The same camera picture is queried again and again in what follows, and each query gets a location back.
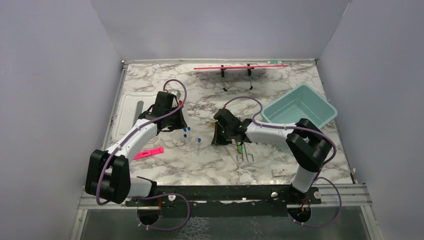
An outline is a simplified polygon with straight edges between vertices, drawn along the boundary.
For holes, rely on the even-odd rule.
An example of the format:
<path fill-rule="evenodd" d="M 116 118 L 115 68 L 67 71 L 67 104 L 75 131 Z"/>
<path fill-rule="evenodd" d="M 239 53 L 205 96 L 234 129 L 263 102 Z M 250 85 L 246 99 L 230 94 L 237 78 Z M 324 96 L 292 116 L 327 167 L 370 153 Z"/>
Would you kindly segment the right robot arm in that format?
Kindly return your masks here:
<path fill-rule="evenodd" d="M 255 122 L 252 118 L 241 121 L 226 108 L 219 109 L 213 119 L 214 138 L 219 145 L 228 145 L 232 141 L 241 144 L 286 143 L 298 164 L 288 190 L 289 199 L 300 204 L 308 198 L 308 191 L 333 148 L 330 140 L 310 120 L 301 118 L 290 124 Z"/>

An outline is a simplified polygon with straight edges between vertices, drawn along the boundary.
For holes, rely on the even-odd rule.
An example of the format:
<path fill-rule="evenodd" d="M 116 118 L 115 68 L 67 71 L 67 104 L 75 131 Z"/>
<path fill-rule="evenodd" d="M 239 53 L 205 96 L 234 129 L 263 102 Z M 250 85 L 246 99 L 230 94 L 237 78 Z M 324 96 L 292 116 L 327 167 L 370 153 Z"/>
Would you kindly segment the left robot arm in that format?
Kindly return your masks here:
<path fill-rule="evenodd" d="M 138 197 L 144 205 L 157 200 L 157 182 L 145 177 L 131 177 L 130 163 L 141 149 L 161 132 L 187 127 L 177 92 L 160 91 L 154 103 L 142 112 L 131 130 L 106 150 L 94 150 L 89 158 L 84 190 L 104 199 L 106 203 L 121 204 L 126 198 Z"/>

